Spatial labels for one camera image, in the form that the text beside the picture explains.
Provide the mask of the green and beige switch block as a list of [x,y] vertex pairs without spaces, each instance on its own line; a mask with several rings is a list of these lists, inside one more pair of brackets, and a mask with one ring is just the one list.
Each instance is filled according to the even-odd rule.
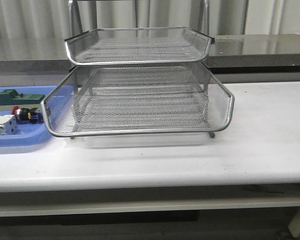
[[0,92],[0,111],[11,111],[15,106],[37,108],[44,98],[44,94],[19,93],[16,89],[5,89]]

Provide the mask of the blue plastic tray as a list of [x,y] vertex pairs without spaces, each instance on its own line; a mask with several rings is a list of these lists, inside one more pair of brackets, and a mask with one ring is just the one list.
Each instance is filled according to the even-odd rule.
[[[37,86],[6,86],[0,87],[0,92],[5,89],[15,89],[19,94],[42,94],[47,96],[55,88],[54,85]],[[41,144],[52,135],[43,123],[19,124],[16,134],[0,135],[0,147],[19,147]]]

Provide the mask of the grey stone counter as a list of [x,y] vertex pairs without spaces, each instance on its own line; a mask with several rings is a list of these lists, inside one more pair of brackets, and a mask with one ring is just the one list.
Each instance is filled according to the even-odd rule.
[[[216,74],[300,72],[300,35],[215,37],[205,64]],[[0,73],[66,72],[61,38],[0,39]]]

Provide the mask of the red emergency stop button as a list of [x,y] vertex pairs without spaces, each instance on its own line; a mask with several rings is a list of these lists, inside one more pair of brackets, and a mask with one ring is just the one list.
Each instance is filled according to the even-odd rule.
[[26,124],[26,123],[43,124],[44,123],[42,110],[38,107],[24,108],[24,107],[15,106],[12,109],[11,114],[14,115],[16,120],[22,124]]

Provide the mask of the white circuit breaker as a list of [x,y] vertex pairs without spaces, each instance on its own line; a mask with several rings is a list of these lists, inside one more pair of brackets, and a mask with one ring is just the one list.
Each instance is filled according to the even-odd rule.
[[14,135],[18,131],[18,124],[14,115],[0,116],[0,136]]

